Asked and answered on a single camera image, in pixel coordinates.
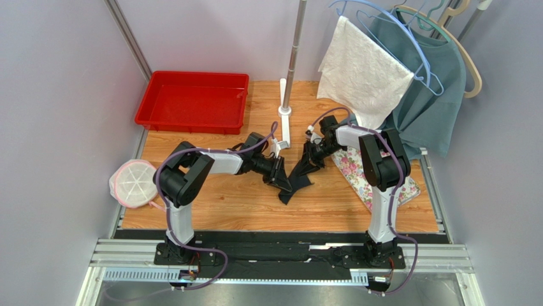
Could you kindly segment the beige wooden hanger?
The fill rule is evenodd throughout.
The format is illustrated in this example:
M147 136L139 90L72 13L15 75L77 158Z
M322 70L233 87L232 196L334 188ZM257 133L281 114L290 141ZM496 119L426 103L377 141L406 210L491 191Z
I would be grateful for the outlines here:
M465 98L474 98L476 97L482 90L482 78L481 74L479 73L479 70L476 68L472 58L468 54L468 52L465 50L464 46L459 42L459 40L452 35L445 27L445 22L449 17L455 17L463 13L469 6L470 1L460 1L459 5L456 8L450 8L447 7L444 12L442 13L442 16L436 21L441 26L444 27L445 32L447 35L450 36L451 41L454 42L454 44L457 46L459 53L461 54L461 57L463 59L463 62L465 64L465 67L467 69L467 72L469 72L470 76L472 77L472 80L474 81L474 87L470 91L464 92ZM411 15L414 15L416 13L416 9L405 6L405 5L399 5L396 7L396 9L400 12L409 13Z

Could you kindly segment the red plastic bin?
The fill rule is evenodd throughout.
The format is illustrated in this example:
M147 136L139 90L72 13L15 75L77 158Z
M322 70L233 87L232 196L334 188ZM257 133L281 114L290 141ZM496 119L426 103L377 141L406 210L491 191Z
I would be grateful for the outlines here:
M238 135L248 89L243 73L155 71L134 121L149 131Z

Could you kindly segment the teal hanger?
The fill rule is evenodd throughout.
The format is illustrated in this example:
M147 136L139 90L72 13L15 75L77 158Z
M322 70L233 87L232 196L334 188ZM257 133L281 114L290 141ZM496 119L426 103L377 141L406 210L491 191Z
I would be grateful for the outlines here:
M430 8L426 14L422 14L421 11L426 5L427 1L424 1L422 7L416 11L413 15L412 20L410 21L410 28L415 26L415 32L419 34L427 34L427 37L439 40L450 42L451 38L444 30L444 27L438 22L432 20L432 14L435 11L439 11L446 3L446 1L441 0L434 7Z

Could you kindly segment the teal shirt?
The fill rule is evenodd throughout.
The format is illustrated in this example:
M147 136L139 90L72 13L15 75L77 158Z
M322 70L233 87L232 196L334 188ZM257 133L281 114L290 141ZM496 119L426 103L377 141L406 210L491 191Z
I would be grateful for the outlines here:
M410 159L421 158L424 149L446 156L464 97L465 64L453 41L412 30L412 17L393 8L358 27L414 74L398 106L377 129L396 129Z

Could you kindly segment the floral tray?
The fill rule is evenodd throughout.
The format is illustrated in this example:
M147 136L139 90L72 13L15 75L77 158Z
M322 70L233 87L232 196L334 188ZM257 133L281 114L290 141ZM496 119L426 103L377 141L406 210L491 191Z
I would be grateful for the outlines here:
M340 149L335 152L331 158L356 194L360 197L363 204L369 211L372 211L373 191L363 172L360 150L352 147L348 147L347 150ZM419 196L421 194L421 188L412 178L407 177L405 184L397 194L399 195L398 206L401 206Z

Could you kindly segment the white stand with metal pole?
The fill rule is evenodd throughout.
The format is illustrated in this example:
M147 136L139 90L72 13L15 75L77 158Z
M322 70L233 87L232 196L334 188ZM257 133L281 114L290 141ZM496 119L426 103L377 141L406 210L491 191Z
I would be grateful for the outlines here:
M290 105L291 92L294 83L294 74L296 70L296 62L298 57L298 50L300 47L301 32L303 29L303 23L305 19L305 12L307 8L307 1L300 0L298 3L298 11L296 16L296 23L293 34L293 42L291 46L291 54L289 57L289 65L287 69L286 78L279 80L280 84L280 106L278 108L278 116L281 123L281 140L288 141L291 147L291 127L290 117L292 115L292 108Z

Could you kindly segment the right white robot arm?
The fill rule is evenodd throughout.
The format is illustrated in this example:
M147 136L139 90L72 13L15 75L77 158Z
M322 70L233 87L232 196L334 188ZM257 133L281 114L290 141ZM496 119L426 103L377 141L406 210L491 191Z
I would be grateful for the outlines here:
M365 245L377 254L395 248L398 192L410 175L410 162L399 132L394 128L376 131L347 122L341 124L333 115L323 117L319 126L319 135L307 131L310 138L290 179L308 182L308 174L323 169L327 157L339 150L359 149L363 173L373 193Z

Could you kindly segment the white mesh laundry bag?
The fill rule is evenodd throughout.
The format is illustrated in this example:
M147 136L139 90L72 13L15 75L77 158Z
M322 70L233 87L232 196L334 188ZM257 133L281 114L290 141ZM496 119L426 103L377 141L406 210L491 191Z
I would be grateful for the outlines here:
M144 206L166 209L154 200L158 195L153 176L156 168L148 161L131 159L109 179L110 195L123 207L136 209Z

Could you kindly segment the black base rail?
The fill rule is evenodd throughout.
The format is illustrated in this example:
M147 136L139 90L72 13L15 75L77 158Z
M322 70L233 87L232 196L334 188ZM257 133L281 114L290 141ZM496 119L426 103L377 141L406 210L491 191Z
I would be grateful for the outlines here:
M132 265L169 268L169 279L346 281L351 270L406 270L414 244L448 244L445 235L408 233L372 247L364 233L198 231L188 247L157 231L123 231L110 247L96 250Z

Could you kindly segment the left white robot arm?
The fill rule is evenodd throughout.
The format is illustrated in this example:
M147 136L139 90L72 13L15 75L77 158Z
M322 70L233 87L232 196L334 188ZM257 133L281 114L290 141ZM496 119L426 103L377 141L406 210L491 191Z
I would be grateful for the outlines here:
M263 183L281 191L292 191L284 168L284 158L277 153L263 154L271 135L251 133L245 142L229 150L212 150L182 142L157 169L153 179L166 209L166 242L181 249L208 252L191 242L192 203L210 174L242 175L255 172Z

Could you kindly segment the black paper napkin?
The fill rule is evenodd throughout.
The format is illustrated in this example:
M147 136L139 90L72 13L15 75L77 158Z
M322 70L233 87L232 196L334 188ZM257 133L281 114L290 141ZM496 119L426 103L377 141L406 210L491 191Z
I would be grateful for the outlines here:
M278 195L279 200L285 205L290 202L291 198L295 195L297 191L312 185L308 175L300 175L299 170L296 168L292 170L290 176L288 177L288 180L291 184L292 190L281 190Z

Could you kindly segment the white towel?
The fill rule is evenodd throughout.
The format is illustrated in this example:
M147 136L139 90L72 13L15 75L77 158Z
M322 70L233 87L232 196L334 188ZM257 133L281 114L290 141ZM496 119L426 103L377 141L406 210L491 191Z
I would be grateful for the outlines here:
M318 72L317 98L349 108L359 126L372 129L398 106L414 79L413 72L343 16Z

